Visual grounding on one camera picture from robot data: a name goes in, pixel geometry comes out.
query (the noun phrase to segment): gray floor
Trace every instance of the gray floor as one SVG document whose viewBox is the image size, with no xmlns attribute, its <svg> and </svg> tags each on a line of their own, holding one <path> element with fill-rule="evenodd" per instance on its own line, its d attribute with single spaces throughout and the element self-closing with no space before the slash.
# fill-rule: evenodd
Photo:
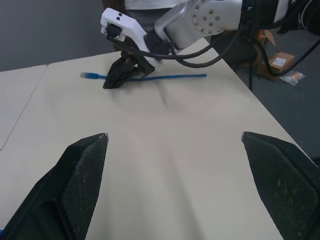
<svg viewBox="0 0 320 240">
<path fill-rule="evenodd" d="M 274 37 L 277 47 L 269 44 L 268 54 L 283 51 L 295 55 L 296 58 L 303 55 L 319 39 L 319 36 L 303 30 Z M 320 47 L 294 68 L 306 75 L 296 86 L 259 76 L 254 77 L 253 82 L 255 96 L 311 158 L 320 157 L 319 57 Z M 248 84 L 248 70 L 237 69 L 236 72 Z"/>
</svg>

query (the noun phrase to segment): white shirt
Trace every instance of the white shirt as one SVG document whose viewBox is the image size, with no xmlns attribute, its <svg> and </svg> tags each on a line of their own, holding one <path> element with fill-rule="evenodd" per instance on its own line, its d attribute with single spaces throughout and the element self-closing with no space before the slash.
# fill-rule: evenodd
<svg viewBox="0 0 320 240">
<path fill-rule="evenodd" d="M 124 0 L 127 10 L 166 9 L 188 0 Z"/>
</svg>

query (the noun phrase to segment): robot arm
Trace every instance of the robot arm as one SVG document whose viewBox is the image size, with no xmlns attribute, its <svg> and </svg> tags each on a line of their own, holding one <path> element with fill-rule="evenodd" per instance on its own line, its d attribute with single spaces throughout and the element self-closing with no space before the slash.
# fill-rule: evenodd
<svg viewBox="0 0 320 240">
<path fill-rule="evenodd" d="M 288 12 L 293 2 L 296 7 Z M 107 8 L 101 17 L 101 32 L 124 51 L 112 65 L 103 87 L 118 88 L 137 75 L 144 77 L 162 59 L 191 58 L 169 55 L 172 44 L 180 52 L 201 38 L 223 32 L 245 29 L 255 36 L 259 29 L 280 27 L 288 14 L 297 15 L 307 3 L 308 0 L 190 0 L 169 10 L 148 33 L 135 19 Z M 124 44 L 120 41 L 123 37 L 131 38 L 132 43 Z"/>
</svg>

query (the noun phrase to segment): table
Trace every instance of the table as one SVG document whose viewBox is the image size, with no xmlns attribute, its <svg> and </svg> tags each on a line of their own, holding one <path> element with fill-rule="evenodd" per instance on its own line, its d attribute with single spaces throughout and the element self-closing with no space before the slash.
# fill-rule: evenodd
<svg viewBox="0 0 320 240">
<path fill-rule="evenodd" d="M 198 41 L 183 53 L 195 52 Z M 119 53 L 49 65 L 0 152 L 0 227 L 66 147 L 107 132 L 100 194 L 86 239 L 281 240 L 258 195 L 243 131 L 292 138 L 222 60 L 204 69 L 166 61 L 154 75 L 105 90 Z M 212 49 L 197 61 L 206 62 Z"/>
<path fill-rule="evenodd" d="M 33 66 L 0 72 L 0 151 L 47 66 Z"/>
</svg>

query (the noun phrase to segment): gray wall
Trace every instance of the gray wall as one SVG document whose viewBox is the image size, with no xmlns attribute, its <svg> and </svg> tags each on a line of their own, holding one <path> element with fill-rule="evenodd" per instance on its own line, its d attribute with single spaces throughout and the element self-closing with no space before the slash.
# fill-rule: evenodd
<svg viewBox="0 0 320 240">
<path fill-rule="evenodd" d="M 0 0 L 0 71 L 113 51 L 101 0 Z"/>
</svg>

